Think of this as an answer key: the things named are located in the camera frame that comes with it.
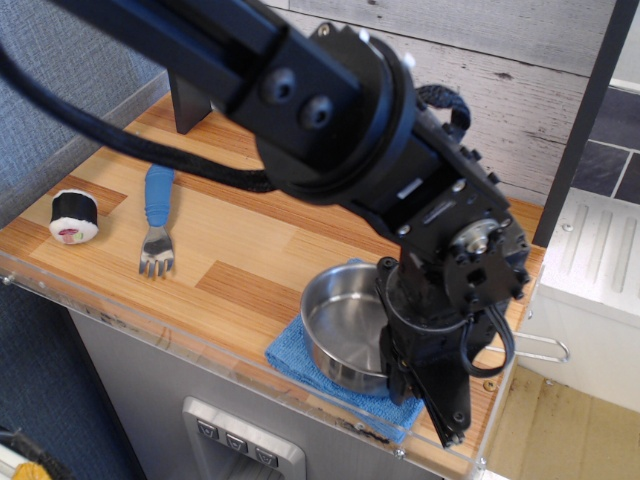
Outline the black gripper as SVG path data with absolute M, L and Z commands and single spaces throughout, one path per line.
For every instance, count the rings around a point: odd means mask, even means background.
M 393 403 L 421 400 L 444 448 L 460 445 L 469 429 L 470 380 L 500 374 L 474 360 L 500 335 L 500 306 L 460 313 L 444 290 L 426 283 L 427 298 L 412 299 L 391 257 L 377 266 L 376 290 L 387 324 L 380 334 L 380 357 Z

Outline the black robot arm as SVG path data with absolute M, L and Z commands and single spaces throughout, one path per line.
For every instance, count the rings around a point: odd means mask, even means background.
M 165 66 L 255 135 L 267 178 L 337 204 L 400 247 L 377 266 L 390 397 L 421 399 L 441 443 L 471 423 L 475 357 L 524 293 L 530 248 L 495 176 L 440 124 L 407 62 L 378 38 L 321 25 L 305 37 L 257 1 L 67 1 L 64 8 Z

